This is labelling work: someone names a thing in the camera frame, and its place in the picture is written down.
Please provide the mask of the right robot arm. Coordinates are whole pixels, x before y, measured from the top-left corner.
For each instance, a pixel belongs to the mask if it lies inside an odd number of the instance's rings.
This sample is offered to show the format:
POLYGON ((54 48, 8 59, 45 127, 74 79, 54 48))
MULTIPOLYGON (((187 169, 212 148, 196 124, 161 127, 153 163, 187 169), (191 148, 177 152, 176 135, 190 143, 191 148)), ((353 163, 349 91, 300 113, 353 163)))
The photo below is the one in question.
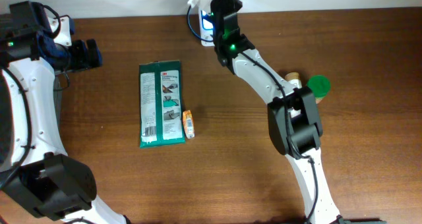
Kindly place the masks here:
POLYGON ((240 32, 240 0, 212 0, 210 18, 219 62, 243 79, 265 102, 276 150, 289 161, 305 207, 306 223, 343 223, 322 168, 322 123, 315 96, 284 80, 240 32))

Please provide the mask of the green lid plastic jar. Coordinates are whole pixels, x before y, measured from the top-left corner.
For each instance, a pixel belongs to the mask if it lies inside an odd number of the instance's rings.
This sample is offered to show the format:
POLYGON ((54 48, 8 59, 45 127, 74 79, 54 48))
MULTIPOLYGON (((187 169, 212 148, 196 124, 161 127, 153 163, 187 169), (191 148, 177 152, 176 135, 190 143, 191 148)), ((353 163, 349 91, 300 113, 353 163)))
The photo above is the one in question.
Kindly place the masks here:
POLYGON ((310 77, 307 82, 307 87, 312 90, 316 103, 320 103, 331 90, 331 83, 327 77, 315 75, 310 77))

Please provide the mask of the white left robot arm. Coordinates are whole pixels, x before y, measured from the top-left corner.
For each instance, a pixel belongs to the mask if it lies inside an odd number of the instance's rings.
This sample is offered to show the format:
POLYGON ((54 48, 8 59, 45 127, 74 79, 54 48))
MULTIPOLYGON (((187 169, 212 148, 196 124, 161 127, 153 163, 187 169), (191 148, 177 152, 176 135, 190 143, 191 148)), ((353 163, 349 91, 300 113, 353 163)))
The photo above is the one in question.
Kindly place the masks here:
POLYGON ((59 75, 102 65, 95 40, 72 40, 71 17, 24 1, 1 25, 1 190, 36 218, 127 223, 99 196, 89 166, 59 134, 59 75))

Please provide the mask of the dark mesh basket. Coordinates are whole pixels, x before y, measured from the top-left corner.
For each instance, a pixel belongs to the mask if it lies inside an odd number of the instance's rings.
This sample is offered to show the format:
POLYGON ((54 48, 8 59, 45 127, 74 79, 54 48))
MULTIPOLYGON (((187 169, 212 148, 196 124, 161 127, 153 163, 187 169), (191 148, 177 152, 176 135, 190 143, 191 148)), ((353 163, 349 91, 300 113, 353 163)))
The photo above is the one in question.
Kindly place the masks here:
POLYGON ((58 74, 56 75, 55 80, 53 82, 53 102, 54 102, 54 106, 55 106, 57 126, 60 126, 61 102, 62 102, 62 98, 63 98, 63 91, 66 90, 71 85, 69 75, 66 72, 64 72, 63 76, 66 78, 66 81, 67 81, 66 86, 61 85, 58 74))

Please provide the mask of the white tube gold cap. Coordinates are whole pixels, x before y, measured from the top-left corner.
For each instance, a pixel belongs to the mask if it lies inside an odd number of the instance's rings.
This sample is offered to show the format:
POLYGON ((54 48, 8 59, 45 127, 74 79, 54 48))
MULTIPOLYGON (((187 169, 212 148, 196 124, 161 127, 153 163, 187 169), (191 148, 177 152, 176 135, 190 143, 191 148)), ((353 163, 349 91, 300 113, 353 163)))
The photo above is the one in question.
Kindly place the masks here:
POLYGON ((290 72, 290 73, 286 74, 285 79, 289 83, 293 84, 296 88, 302 87, 300 75, 299 75, 298 72, 290 72))

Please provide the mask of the small orange box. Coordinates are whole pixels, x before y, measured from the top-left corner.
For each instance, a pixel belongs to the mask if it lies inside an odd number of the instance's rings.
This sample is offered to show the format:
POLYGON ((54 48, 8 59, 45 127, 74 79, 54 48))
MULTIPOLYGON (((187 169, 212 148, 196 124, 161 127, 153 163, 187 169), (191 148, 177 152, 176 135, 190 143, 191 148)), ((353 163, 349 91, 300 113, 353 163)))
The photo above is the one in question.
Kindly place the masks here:
POLYGON ((185 130, 185 135, 188 139, 195 137, 195 126, 193 121, 193 115, 190 110, 183 112, 183 126, 185 130))

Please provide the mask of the green 3M gloves package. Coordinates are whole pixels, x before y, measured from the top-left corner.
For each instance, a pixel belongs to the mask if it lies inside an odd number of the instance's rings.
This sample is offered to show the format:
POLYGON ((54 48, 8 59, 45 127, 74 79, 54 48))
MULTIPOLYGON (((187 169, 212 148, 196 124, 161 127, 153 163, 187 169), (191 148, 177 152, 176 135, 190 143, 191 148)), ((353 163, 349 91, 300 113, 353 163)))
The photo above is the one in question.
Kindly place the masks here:
POLYGON ((181 62, 139 66, 140 147, 185 143, 182 123, 181 62))

